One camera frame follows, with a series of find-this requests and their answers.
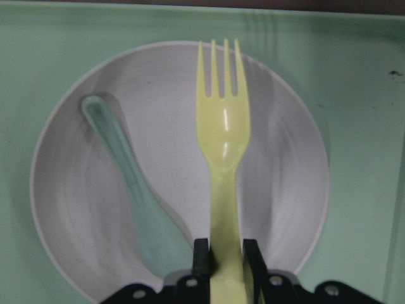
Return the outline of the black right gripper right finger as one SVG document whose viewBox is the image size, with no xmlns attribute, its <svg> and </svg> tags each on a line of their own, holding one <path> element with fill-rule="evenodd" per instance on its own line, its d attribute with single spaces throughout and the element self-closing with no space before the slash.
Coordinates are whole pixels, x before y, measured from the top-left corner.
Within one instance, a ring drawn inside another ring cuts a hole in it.
<svg viewBox="0 0 405 304">
<path fill-rule="evenodd" d="M 267 267 L 255 239 L 243 240 L 243 271 L 247 294 L 258 295 Z"/>
</svg>

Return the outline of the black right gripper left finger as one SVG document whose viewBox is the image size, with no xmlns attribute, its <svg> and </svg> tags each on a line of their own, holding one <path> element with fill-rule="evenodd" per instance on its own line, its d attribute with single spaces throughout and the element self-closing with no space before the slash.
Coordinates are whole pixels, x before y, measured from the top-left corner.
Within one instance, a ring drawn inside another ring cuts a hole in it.
<svg viewBox="0 0 405 304">
<path fill-rule="evenodd" d="M 212 275 L 217 270 L 217 262 L 209 246 L 209 240 L 197 238 L 193 246 L 192 275 L 209 285 Z"/>
</svg>

